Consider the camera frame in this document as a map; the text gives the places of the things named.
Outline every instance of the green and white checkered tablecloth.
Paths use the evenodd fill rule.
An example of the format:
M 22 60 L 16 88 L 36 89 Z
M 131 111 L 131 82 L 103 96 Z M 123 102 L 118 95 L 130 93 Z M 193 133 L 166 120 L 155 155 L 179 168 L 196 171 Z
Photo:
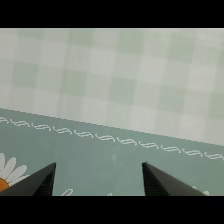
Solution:
M 0 107 L 224 145 L 224 30 L 0 29 Z

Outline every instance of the flower petal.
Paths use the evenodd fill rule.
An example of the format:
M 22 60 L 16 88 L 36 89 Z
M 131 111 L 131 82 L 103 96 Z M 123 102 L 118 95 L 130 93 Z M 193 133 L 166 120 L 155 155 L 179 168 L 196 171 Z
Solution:
M 21 176 L 21 177 L 19 177 L 19 178 L 15 179 L 15 180 L 14 180 L 14 181 L 12 181 L 11 183 L 9 183 L 9 187 L 12 187 L 14 184 L 16 184 L 16 183 L 20 182 L 21 180 L 23 180 L 23 179 L 27 178 L 28 176 L 29 176 L 29 175 L 26 175 L 26 176 Z
M 1 173 L 4 170 L 5 167 L 5 155 L 3 153 L 0 153 L 0 177 Z
M 6 181 L 8 183 L 14 181 L 15 179 L 21 177 L 26 172 L 26 170 L 27 166 L 25 165 L 19 166 L 7 177 Z
M 13 171 L 15 165 L 16 165 L 16 158 L 13 157 L 6 164 L 4 170 L 1 174 L 1 178 L 6 179 L 9 176 L 9 174 Z

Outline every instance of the white flower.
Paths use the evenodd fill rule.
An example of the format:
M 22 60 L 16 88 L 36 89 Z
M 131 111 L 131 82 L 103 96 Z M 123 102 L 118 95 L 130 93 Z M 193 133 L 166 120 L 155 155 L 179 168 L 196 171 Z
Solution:
M 26 172 L 27 166 L 19 166 L 13 171 L 15 166 L 15 157 L 11 158 L 5 165 L 5 155 L 0 153 L 0 192 L 29 176 L 22 176 Z

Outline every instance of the decorative white trim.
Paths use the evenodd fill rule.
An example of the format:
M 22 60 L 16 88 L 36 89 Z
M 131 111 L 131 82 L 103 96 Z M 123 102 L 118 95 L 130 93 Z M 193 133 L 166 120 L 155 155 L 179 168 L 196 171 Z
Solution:
M 70 135 L 73 134 L 73 132 L 68 129 L 68 128 L 59 128 L 59 129 L 56 129 L 54 126 L 53 128 L 51 129 L 51 127 L 49 127 L 48 125 L 34 125 L 33 123 L 31 123 L 31 126 L 29 123 L 27 123 L 26 121 L 12 121 L 12 119 L 10 119 L 10 122 L 4 118 L 4 117 L 0 117 L 0 123 L 1 122 L 6 122 L 7 124 L 10 124 L 10 122 L 12 124 L 14 124 L 15 126 L 27 126 L 27 127 L 33 127 L 37 130 L 44 130 L 44 129 L 48 129 L 49 131 L 51 131 L 52 129 L 59 133 L 59 134 L 63 134 L 63 133 L 69 133 Z M 74 134 L 76 134 L 77 136 L 79 137 L 88 137 L 90 136 L 91 138 L 94 138 L 94 135 L 91 133 L 91 132 L 80 132 L 78 133 L 76 130 L 74 130 Z M 213 155 L 208 155 L 207 152 L 205 152 L 204 154 L 202 152 L 200 152 L 199 150 L 191 150 L 191 151 L 186 151 L 184 148 L 182 150 L 180 150 L 178 147 L 176 146 L 170 146 L 170 147 L 164 147 L 163 145 L 160 145 L 160 147 L 156 144 L 156 143 L 142 143 L 141 141 L 138 141 L 138 143 L 133 140 L 133 139 L 123 139 L 123 140 L 120 140 L 119 137 L 117 138 L 114 138 L 113 136 L 111 135 L 105 135 L 105 136 L 98 136 L 98 134 L 95 134 L 95 137 L 101 141 L 108 141 L 108 140 L 112 140 L 113 142 L 116 142 L 116 139 L 118 142 L 120 142 L 121 144 L 134 144 L 135 146 L 142 146 L 143 148 L 156 148 L 156 149 L 163 149 L 164 151 L 166 152 L 178 152 L 178 153 L 184 153 L 188 156 L 195 156 L 195 155 L 199 155 L 201 158 L 202 157 L 206 157 L 206 158 L 209 158 L 209 159 L 222 159 L 224 160 L 224 157 L 223 155 L 221 154 L 213 154 Z

